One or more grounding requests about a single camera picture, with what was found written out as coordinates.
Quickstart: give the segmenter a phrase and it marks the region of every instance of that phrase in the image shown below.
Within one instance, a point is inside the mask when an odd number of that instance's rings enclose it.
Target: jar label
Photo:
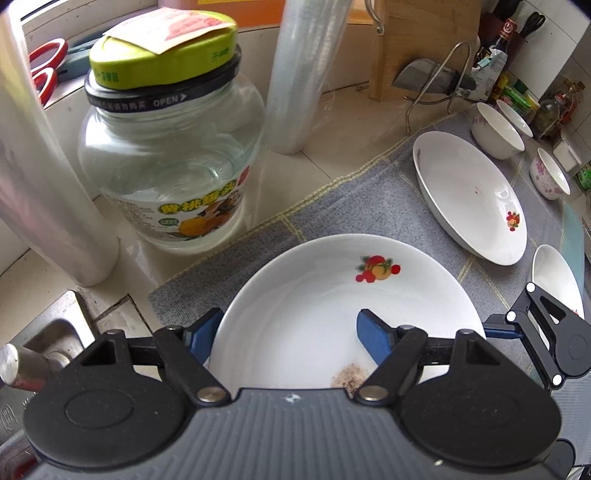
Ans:
[[[185,202],[136,202],[106,197],[146,236],[168,242],[203,237],[227,223],[240,206],[250,166],[208,194]]]

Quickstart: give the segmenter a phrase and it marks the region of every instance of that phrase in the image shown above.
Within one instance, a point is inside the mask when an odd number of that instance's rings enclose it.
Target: plate with fruit pattern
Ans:
[[[241,387],[352,391],[376,368],[357,339],[362,309],[430,336],[454,338],[467,328],[484,337],[464,289],[427,254],[391,238],[335,235],[281,254],[242,287],[209,369],[233,395]],[[426,367],[422,378],[446,371]]]
[[[426,132],[413,145],[423,198],[463,248],[498,265],[525,252],[527,226],[511,184],[474,145],[445,132]]]

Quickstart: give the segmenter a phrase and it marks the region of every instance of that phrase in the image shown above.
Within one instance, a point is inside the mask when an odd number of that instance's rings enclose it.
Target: yellow-green jar lid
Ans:
[[[118,38],[102,37],[90,50],[90,67],[96,83],[113,90],[169,85],[220,67],[234,55],[238,27],[227,15],[204,13],[234,25],[206,33],[160,55]]]

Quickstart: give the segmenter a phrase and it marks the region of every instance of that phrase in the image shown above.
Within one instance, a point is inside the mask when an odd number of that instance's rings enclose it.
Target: food residue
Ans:
[[[369,377],[369,372],[355,364],[349,364],[336,374],[330,383],[332,388],[344,388],[350,397]]]

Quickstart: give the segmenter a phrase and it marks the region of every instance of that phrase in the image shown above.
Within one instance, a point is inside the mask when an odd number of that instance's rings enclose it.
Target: plastic wrap roll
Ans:
[[[0,14],[0,218],[78,285],[92,286],[113,269],[119,242],[49,126],[20,19],[11,22],[8,12]]]
[[[339,48],[351,0],[287,0],[267,96],[264,143],[302,149],[322,85]]]

